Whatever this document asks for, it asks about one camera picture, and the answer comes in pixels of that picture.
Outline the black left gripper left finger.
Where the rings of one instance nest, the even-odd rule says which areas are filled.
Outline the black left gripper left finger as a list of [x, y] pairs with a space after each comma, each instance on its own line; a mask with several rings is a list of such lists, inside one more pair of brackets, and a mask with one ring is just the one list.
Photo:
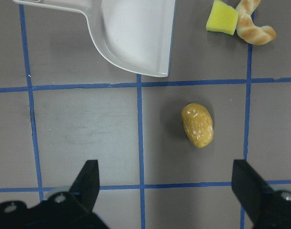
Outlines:
[[100, 190], [97, 160], [88, 160], [67, 191], [59, 191], [28, 208], [10, 200], [0, 203], [0, 229], [106, 229], [93, 213]]

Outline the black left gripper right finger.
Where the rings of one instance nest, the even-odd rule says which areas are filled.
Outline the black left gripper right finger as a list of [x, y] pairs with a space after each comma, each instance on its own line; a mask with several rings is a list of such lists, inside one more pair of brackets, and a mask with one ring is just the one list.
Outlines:
[[233, 161], [231, 188], [254, 229], [291, 229], [291, 191], [271, 188], [247, 161]]

